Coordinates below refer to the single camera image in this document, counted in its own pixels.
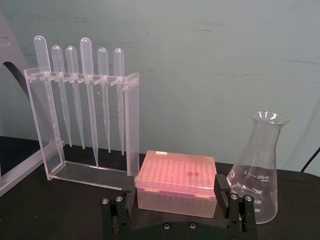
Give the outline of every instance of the transfer pipette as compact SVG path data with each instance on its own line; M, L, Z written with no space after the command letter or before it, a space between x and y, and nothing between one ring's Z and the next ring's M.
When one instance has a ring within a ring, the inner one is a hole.
M106 139L108 143L109 153L110 149L110 116L109 116L109 100L108 100L108 86L106 81L109 76L109 61L108 61L108 51L104 47L98 49L98 68L99 75L101 77L101 91L102 91L102 106L103 106L103 117L104 117L104 129L106 134Z
M51 67L50 67L50 61L49 61L47 42L43 36L38 35L34 37L33 43L34 43L35 54L36 54L36 59L38 61L40 73L47 78L44 81L44 85L45 85L46 96L48 99L51 124L53 128L53 136L54 136L55 145L59 154L59 158L60 160L62 160L63 159L62 142L60 138L56 106L54 101L54 94L52 92L51 81L48 80L51 74Z
M116 91L118 95L118 125L121 142L121 153L124 155L124 135L125 135L125 118L124 118L124 96L121 84L125 77L124 51L117 48L113 51L114 76L117 78Z
M85 149L84 125L82 122L82 111L81 111L79 83L78 83L79 66L78 66L77 49L74 46L68 46L65 49L65 54L66 54L66 62L68 65L68 72L70 77L72 78L72 89L73 89L73 98L74 98L74 105L75 105L76 122L78 123L78 129L80 133L82 148Z
M84 37L80 40L80 52L82 62L82 72L86 81L86 90L89 102L90 124L91 124L91 137L92 147L95 159L96 167L98 164L98 136L97 136L97 124L96 124L96 111L95 111L95 99L94 88L91 82L94 75L94 62L92 58L92 45L91 40Z
M58 85L59 85L62 113L63 113L63 119L64 119L65 128L66 128L66 133L68 135L69 145L70 147L72 147L71 131L70 131L70 115L69 115L69 108L68 108L68 102L67 102L66 87L64 83L65 63L64 63L62 48L58 45L54 45L51 48L51 54L52 54L54 72L59 77Z

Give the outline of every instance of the bolt head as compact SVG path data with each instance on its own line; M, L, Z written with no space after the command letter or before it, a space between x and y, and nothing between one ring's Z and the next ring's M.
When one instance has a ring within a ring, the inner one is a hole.
M109 202L109 199L108 198L104 198L104 199L102 199L102 204L107 204L108 202Z
M116 200L117 202L121 202L122 199L123 199L122 196L117 196L115 200Z
M164 223L164 224L163 224L163 228L164 228L165 230L169 230L169 229L171 228L170 223L168 223L168 222Z
M238 196L236 194L231 194L230 197L234 200L238 199Z
M195 222L190 222L190 223L189 223L189 227L190 227L192 230L194 230L194 229L197 228L197 224L196 224Z
M251 201L252 201L252 197L249 196L249 195L246 195L246 196L244 197L244 199L247 200L248 202L251 202Z

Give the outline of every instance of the clear plastic box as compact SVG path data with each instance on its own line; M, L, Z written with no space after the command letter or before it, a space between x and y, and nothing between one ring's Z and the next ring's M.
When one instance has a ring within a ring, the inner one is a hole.
M216 173L213 157L148 151L136 183L138 207L212 218Z

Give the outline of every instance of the glass flask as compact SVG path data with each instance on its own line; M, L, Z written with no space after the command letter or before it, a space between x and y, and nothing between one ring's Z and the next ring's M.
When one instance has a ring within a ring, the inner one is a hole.
M288 119L279 113L257 111L253 129L237 164L227 176L231 192L254 198L257 224L271 221L278 211L276 145Z

